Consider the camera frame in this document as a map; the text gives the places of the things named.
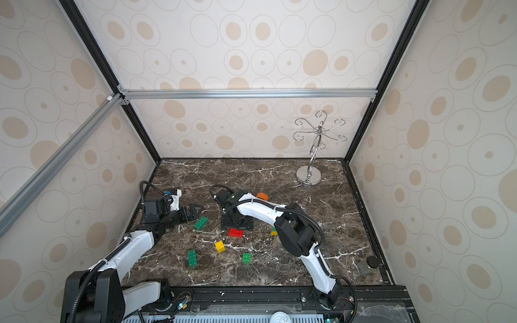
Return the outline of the red long lego brick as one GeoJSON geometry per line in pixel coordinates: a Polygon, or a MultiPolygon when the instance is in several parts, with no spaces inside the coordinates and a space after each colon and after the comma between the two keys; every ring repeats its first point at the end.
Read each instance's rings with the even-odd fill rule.
{"type": "Polygon", "coordinates": [[[244,231],[243,230],[237,230],[237,229],[229,229],[228,235],[233,238],[243,238],[244,231]]]}

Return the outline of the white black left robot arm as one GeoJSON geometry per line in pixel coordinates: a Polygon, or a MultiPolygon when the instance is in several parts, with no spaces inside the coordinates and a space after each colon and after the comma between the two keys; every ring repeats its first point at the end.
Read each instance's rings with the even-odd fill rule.
{"type": "Polygon", "coordinates": [[[136,230],[107,256],[84,271],[67,278],[61,310],[62,322],[121,322],[124,318],[151,305],[164,311],[173,304],[167,279],[152,279],[124,288],[121,281],[133,265],[174,226],[200,218],[202,205],[179,207],[179,197],[164,195],[144,200],[142,220],[136,230]]]}

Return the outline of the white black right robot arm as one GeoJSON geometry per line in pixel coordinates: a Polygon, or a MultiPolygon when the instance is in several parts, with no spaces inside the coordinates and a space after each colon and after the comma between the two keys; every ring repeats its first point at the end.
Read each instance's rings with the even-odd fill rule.
{"type": "Polygon", "coordinates": [[[233,191],[227,187],[213,195],[224,215],[252,217],[275,228],[282,246],[298,257],[308,270],[319,301],[325,308],[335,307],[342,285],[338,276],[326,264],[320,247],[325,243],[323,230],[296,203],[279,205],[265,197],[254,196],[244,190],[233,191]]]}

